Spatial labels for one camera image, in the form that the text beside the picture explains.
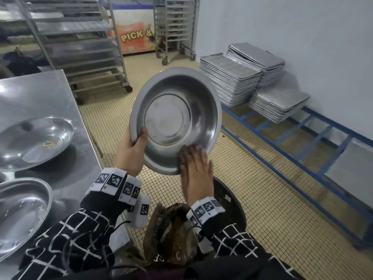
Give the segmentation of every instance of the beige floor tile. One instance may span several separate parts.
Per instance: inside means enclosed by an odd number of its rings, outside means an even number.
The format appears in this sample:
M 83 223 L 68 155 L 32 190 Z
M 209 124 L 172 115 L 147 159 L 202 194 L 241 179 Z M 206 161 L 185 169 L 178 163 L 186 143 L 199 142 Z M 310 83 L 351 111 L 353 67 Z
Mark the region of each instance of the beige floor tile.
M 184 66 L 198 69 L 197 62 L 190 62 L 177 53 L 171 53 L 169 58 L 170 64 L 163 67 L 154 53 L 125 57 L 132 93 L 128 94 L 118 84 L 92 90 L 85 95 L 86 103 L 80 111 L 104 153 L 105 166 L 111 166 L 113 162 L 117 141 L 125 132 L 133 102 L 142 85 L 165 68 Z M 235 112 L 245 110 L 237 108 Z M 255 116 L 248 122 L 259 125 L 263 120 Z M 358 218 L 354 212 L 309 175 L 228 114 L 223 114 L 223 124 L 312 198 L 341 220 L 351 223 L 351 228 L 360 229 L 361 223 L 356 224 Z M 287 122 L 271 124 L 262 133 L 273 141 L 290 127 Z M 312 139 L 309 134 L 299 131 L 280 146 L 295 154 Z M 316 171 L 331 151 L 328 146 L 318 144 L 303 163 Z M 210 158 L 214 162 L 215 175 L 241 202 L 247 218 L 247 230 L 265 249 L 288 262 L 308 279 L 373 279 L 371 257 L 355 250 L 338 228 L 225 132 L 220 132 Z M 183 201 L 179 177 L 157 174 L 144 167 L 140 178 L 143 181 L 142 192 L 152 199 L 151 212 L 157 202 L 170 206 Z M 145 229 L 133 230 L 138 245 L 142 244 L 144 233 Z

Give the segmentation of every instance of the caster wheel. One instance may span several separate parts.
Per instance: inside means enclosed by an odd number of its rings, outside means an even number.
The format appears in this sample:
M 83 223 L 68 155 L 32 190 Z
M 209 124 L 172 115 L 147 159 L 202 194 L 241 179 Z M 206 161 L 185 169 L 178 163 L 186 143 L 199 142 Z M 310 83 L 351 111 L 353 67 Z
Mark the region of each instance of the caster wheel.
M 168 64 L 168 59 L 167 59 L 167 57 L 166 58 L 164 58 L 163 60 L 162 60 L 162 65 L 163 66 L 166 66 Z
M 132 87 L 130 85 L 124 87 L 128 93 L 132 92 Z
M 83 100 L 81 98 L 75 98 L 75 102 L 77 103 L 78 106 L 83 105 Z

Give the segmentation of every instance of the blue shelf frame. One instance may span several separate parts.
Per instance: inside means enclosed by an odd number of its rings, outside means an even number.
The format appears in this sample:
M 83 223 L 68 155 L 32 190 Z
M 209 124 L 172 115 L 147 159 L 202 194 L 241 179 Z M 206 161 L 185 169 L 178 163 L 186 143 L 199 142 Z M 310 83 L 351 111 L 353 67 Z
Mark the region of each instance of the blue shelf frame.
M 307 201 L 309 201 L 313 206 L 315 206 L 321 213 L 323 213 L 327 218 L 329 218 L 333 223 L 335 223 L 339 228 L 341 228 L 351 239 L 354 243 L 355 247 L 357 249 L 360 248 L 373 248 L 373 211 L 369 209 L 366 205 L 362 204 L 362 202 L 357 201 L 353 196 L 351 196 L 348 193 L 344 193 L 334 186 L 332 186 L 328 181 L 323 179 L 323 175 L 328 171 L 329 167 L 334 163 L 334 161 L 341 155 L 343 150 L 347 147 L 348 143 L 353 139 L 356 138 L 359 141 L 373 147 L 373 141 L 366 138 L 365 136 L 362 136 L 358 134 L 355 131 L 352 131 L 351 129 L 327 118 L 323 115 L 311 110 L 308 107 L 303 107 L 302 110 L 306 113 L 308 113 L 308 117 L 305 118 L 301 122 L 297 122 L 292 118 L 288 118 L 288 121 L 294 124 L 294 127 L 290 129 L 288 132 L 281 135 L 275 142 L 270 141 L 268 138 L 266 138 L 262 133 L 260 133 L 260 130 L 264 127 L 267 127 L 272 122 L 270 120 L 265 121 L 258 127 L 251 126 L 248 122 L 245 121 L 245 119 L 254 116 L 258 114 L 256 111 L 251 111 L 244 116 L 237 116 L 235 113 L 233 113 L 229 108 L 222 105 L 222 110 L 228 113 L 231 117 L 235 118 L 238 122 L 240 122 L 242 125 L 244 125 L 246 128 L 248 128 L 250 131 L 255 133 L 259 138 L 261 138 L 264 142 L 269 144 L 273 149 L 278 151 L 280 154 L 285 156 L 288 160 L 290 160 L 292 163 L 294 163 L 296 166 L 298 166 L 300 169 L 305 171 L 307 174 L 309 174 L 312 178 L 314 178 L 316 181 L 318 181 L 320 184 L 322 184 L 324 187 L 326 187 L 328 190 L 330 190 L 332 193 L 334 193 L 336 196 L 338 196 L 340 199 L 342 199 L 344 202 L 346 202 L 349 206 L 354 208 L 362 217 L 364 217 L 367 222 L 368 226 L 366 229 L 366 232 L 362 237 L 357 236 L 354 232 L 352 232 L 349 228 L 347 228 L 341 221 L 339 221 L 337 218 L 335 218 L 331 213 L 329 213 L 326 209 L 324 209 L 318 202 L 316 202 L 313 198 L 311 198 L 307 193 L 305 193 L 303 190 L 301 190 L 296 184 L 294 184 L 292 181 L 290 181 L 285 175 L 283 175 L 280 171 L 278 171 L 275 167 L 273 167 L 268 161 L 266 161 L 264 158 L 262 158 L 259 154 L 257 154 L 253 149 L 251 149 L 249 146 L 247 146 L 243 141 L 241 141 L 237 136 L 235 136 L 232 132 L 230 132 L 225 126 L 222 126 L 222 130 L 225 131 L 228 135 L 230 135 L 234 140 L 236 140 L 241 146 L 243 146 L 246 150 L 251 152 L 257 159 L 259 159 L 261 162 L 263 162 L 269 169 L 271 169 L 275 174 L 277 174 L 281 179 L 283 179 L 289 186 L 291 186 L 293 189 L 295 189 L 302 197 L 304 197 Z M 326 123 L 328 126 L 319 134 L 312 131 L 308 127 L 305 126 L 307 122 L 309 122 L 311 119 L 317 118 L 320 121 Z M 338 146 L 334 144 L 333 142 L 326 139 L 324 136 L 330 132 L 333 128 L 338 129 L 342 131 L 343 133 L 347 134 L 347 138 Z M 306 146 L 304 146 L 295 156 L 289 155 L 287 152 L 282 150 L 278 145 L 285 141 L 287 138 L 292 136 L 294 133 L 296 133 L 298 130 L 304 130 L 311 135 L 313 135 L 315 138 Z M 317 142 L 323 141 L 327 145 L 331 146 L 334 150 L 333 154 L 329 157 L 329 159 L 320 167 L 320 169 L 314 173 L 307 167 L 305 167 L 303 164 L 301 164 L 301 160 L 304 159 L 308 154 L 312 152 Z

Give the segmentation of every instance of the stainless steel bowl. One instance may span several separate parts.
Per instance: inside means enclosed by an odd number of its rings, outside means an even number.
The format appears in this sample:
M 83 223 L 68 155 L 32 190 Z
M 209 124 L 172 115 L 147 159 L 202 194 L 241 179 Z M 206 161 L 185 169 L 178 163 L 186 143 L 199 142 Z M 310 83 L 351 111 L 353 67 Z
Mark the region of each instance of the stainless steel bowl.
M 74 127 L 61 118 L 30 119 L 0 133 L 0 172 L 29 169 L 60 154 L 71 143 Z
M 198 144 L 210 153 L 217 141 L 221 105 L 216 89 L 193 69 L 175 67 L 156 74 L 133 104 L 133 142 L 143 126 L 149 132 L 145 165 L 161 174 L 178 174 L 178 153 L 184 144 Z
M 43 180 L 20 178 L 0 184 L 0 261 L 35 235 L 51 205 L 52 189 Z

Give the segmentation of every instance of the white wall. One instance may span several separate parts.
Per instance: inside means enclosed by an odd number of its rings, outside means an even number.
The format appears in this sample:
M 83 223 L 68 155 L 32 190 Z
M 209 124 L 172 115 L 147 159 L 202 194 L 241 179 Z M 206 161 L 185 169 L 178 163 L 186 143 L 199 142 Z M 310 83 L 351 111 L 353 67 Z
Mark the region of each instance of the white wall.
M 197 59 L 237 42 L 285 59 L 310 108 L 373 139 L 373 0 L 201 0 Z

